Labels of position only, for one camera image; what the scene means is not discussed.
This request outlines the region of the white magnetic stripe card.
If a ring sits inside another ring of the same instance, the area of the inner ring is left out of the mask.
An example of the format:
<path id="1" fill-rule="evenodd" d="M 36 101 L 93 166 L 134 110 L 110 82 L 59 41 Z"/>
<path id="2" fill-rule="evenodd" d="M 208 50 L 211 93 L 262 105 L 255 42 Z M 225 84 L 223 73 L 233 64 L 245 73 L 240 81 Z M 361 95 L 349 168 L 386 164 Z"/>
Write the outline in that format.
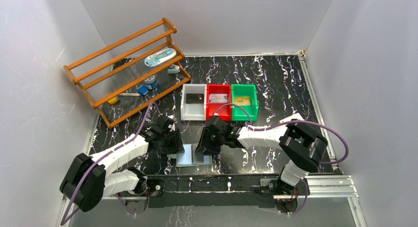
<path id="1" fill-rule="evenodd" d="M 209 102 L 210 103 L 228 103 L 229 95 L 228 94 L 210 94 Z"/>

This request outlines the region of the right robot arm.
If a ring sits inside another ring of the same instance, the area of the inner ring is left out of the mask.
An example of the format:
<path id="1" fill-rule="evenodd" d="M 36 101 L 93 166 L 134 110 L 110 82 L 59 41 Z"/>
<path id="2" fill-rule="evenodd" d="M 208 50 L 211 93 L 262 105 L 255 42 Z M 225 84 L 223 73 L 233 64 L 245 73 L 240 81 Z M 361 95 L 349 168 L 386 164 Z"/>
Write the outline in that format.
<path id="1" fill-rule="evenodd" d="M 328 140 L 311 128 L 314 124 L 292 119 L 276 126 L 255 127 L 249 123 L 231 124 L 212 116 L 203 127 L 196 152 L 217 155 L 222 146 L 282 149 L 290 161 L 283 168 L 278 185 L 294 188 L 309 173 L 319 170 L 327 150 Z"/>

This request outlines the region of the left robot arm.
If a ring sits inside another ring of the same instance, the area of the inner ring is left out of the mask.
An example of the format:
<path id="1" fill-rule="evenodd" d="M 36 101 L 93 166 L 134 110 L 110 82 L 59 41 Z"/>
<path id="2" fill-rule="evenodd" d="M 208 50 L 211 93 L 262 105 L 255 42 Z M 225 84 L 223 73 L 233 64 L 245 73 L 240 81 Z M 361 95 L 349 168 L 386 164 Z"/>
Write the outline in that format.
<path id="1" fill-rule="evenodd" d="M 181 133 L 171 116 L 159 115 L 154 123 L 127 139 L 93 155 L 81 153 L 72 161 L 60 192 L 83 212 L 92 210 L 103 197 L 121 192 L 147 195 L 152 192 L 148 176 L 135 167 L 117 169 L 151 151 L 175 154 L 184 151 Z"/>

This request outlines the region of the gold card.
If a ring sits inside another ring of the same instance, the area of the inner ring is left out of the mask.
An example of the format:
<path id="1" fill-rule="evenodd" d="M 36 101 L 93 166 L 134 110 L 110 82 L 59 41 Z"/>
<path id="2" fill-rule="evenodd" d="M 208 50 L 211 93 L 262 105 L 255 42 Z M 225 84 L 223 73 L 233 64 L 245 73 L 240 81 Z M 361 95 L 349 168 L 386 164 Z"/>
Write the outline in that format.
<path id="1" fill-rule="evenodd" d="M 248 96 L 244 97 L 235 97 L 234 104 L 239 106 L 250 106 L 251 105 L 251 98 Z"/>

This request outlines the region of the red plastic bin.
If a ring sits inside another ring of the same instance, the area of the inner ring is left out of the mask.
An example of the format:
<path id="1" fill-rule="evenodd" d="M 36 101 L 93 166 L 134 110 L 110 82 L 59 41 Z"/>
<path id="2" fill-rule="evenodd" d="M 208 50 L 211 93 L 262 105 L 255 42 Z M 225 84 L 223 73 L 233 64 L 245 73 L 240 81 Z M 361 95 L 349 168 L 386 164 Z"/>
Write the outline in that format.
<path id="1" fill-rule="evenodd" d="M 207 103 L 206 103 L 206 120 L 209 120 L 210 117 L 217 113 L 217 115 L 224 121 L 230 122 L 232 120 L 232 106 L 227 105 L 219 108 L 224 104 L 228 103 L 210 103 L 209 95 L 210 94 L 228 94 L 229 102 L 232 102 L 232 88 L 230 84 L 207 84 Z"/>

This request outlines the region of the white plastic bin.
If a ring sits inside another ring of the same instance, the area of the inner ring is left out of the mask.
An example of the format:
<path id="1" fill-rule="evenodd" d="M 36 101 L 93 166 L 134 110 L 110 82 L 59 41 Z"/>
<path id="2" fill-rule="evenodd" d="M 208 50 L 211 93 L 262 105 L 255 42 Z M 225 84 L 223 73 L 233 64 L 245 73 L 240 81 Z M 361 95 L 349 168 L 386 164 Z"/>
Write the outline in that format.
<path id="1" fill-rule="evenodd" d="M 180 116 L 183 121 L 205 121 L 207 105 L 207 85 L 206 84 L 184 84 L 182 87 Z M 190 103 L 187 99 L 188 94 L 199 94 L 197 102 Z"/>

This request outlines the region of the green plastic bin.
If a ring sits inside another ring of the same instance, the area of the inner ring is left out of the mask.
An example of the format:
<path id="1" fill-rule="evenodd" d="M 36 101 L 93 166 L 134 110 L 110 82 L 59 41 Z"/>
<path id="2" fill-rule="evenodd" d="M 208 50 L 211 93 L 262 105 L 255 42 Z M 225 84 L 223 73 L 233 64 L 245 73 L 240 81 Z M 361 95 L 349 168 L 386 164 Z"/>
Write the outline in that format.
<path id="1" fill-rule="evenodd" d="M 251 120 L 257 121 L 259 104 L 257 99 L 257 88 L 254 84 L 232 84 L 232 103 L 243 108 Z M 238 107 L 232 108 L 232 121 L 249 121 L 248 116 Z"/>

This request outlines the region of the blue small block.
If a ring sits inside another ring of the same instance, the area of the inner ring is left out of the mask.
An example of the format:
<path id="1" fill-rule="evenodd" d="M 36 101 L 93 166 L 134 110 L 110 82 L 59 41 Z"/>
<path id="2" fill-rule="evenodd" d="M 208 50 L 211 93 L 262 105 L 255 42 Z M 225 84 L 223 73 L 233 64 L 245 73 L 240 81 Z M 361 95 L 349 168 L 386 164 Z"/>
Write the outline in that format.
<path id="1" fill-rule="evenodd" d="M 141 86 L 137 89 L 137 91 L 141 96 L 145 96 L 148 94 L 149 89 L 146 86 Z"/>

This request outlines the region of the white marker pen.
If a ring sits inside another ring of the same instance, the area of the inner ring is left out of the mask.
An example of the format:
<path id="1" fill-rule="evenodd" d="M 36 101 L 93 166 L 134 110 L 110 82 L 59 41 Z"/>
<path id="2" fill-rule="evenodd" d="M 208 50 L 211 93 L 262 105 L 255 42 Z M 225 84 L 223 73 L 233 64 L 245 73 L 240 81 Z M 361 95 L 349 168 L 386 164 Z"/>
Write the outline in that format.
<path id="1" fill-rule="evenodd" d="M 141 97 L 142 95 L 139 93 L 120 93 L 118 96 L 121 97 Z"/>

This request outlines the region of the yellow small block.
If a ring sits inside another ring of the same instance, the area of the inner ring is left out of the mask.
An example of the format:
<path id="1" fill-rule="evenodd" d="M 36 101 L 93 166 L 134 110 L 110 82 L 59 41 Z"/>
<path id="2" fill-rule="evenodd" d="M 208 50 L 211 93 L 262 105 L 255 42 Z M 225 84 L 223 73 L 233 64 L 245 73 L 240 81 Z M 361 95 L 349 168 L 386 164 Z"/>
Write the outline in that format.
<path id="1" fill-rule="evenodd" d="M 110 104 L 110 105 L 114 105 L 114 104 L 116 104 L 118 101 L 119 101 L 119 98 L 118 98 L 118 97 L 113 97 L 113 98 L 109 99 L 107 102 L 108 102 L 108 104 Z"/>

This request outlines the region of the light blue white stapler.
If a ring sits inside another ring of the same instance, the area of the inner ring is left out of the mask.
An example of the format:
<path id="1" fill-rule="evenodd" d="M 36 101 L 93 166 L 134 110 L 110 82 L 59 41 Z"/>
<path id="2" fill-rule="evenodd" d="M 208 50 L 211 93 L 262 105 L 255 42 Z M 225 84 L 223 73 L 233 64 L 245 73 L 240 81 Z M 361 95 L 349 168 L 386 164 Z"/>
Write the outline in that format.
<path id="1" fill-rule="evenodd" d="M 172 64 L 170 65 L 170 67 L 167 69 L 167 73 L 168 74 L 177 74 L 180 72 L 180 66 L 179 65 L 175 65 Z"/>

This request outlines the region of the orange wooden shelf rack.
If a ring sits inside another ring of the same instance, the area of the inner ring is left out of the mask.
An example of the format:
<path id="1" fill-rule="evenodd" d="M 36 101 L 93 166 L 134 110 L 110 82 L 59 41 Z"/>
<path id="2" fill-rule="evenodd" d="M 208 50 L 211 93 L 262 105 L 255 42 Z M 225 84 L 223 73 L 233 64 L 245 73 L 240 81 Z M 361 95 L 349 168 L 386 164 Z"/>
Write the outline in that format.
<path id="1" fill-rule="evenodd" d="M 161 99 L 191 80 L 181 65 L 184 53 L 175 45 L 175 25 L 167 18 L 133 33 L 105 48 L 63 68 L 70 81 L 78 86 L 90 105 L 101 115 L 109 128 L 113 128 L 145 109 L 150 102 Z M 148 67 L 144 59 L 161 50 L 173 48 L 177 54 L 170 60 Z M 168 74 L 170 65 L 180 66 L 177 74 Z M 141 97 L 121 97 L 120 93 L 138 93 L 145 86 L 144 79 L 156 75 L 158 88 Z M 118 97 L 119 101 L 108 104 Z"/>

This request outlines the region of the white small box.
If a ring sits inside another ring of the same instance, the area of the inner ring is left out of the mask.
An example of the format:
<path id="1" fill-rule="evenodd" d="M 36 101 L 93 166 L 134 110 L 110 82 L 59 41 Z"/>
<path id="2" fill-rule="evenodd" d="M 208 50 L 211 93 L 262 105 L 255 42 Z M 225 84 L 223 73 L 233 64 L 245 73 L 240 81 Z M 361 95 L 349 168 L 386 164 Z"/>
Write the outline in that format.
<path id="1" fill-rule="evenodd" d="M 295 113 L 295 114 L 292 114 L 291 116 L 288 116 L 288 117 L 285 117 L 285 118 L 281 119 L 279 122 L 284 123 L 284 122 L 288 122 L 288 121 L 292 121 L 292 120 L 303 121 L 304 118 L 300 115 L 300 113 Z"/>

